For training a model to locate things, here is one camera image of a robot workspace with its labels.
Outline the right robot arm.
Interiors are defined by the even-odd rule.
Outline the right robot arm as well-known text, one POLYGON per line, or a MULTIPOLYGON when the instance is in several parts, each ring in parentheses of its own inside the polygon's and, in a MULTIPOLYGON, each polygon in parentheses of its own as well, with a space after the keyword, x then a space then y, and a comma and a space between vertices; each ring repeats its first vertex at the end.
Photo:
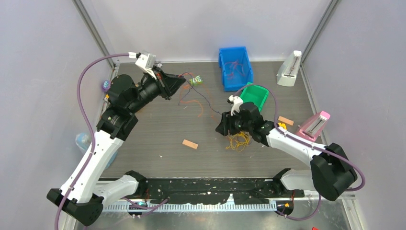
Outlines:
POLYGON ((246 132, 255 142, 281 150, 309 167, 302 171, 286 168, 274 176, 273 190, 278 196, 287 196, 293 190, 310 190, 335 201, 358 179, 340 145, 325 146, 301 138, 265 120, 254 103, 223 112, 215 130, 223 136, 246 132))

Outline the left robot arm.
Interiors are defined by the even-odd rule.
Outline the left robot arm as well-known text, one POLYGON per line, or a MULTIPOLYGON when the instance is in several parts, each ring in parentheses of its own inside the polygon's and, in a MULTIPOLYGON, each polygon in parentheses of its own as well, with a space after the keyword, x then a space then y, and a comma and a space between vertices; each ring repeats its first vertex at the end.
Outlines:
POLYGON ((90 226, 104 207, 126 196, 145 196, 147 179, 135 171, 100 188, 96 183, 137 124, 136 113, 158 96, 169 100, 185 81, 182 75, 162 70, 157 77, 145 73, 139 83, 126 74, 115 77, 107 92, 109 106, 101 115, 88 150, 70 178, 60 188, 51 189, 47 199, 60 211, 90 226))

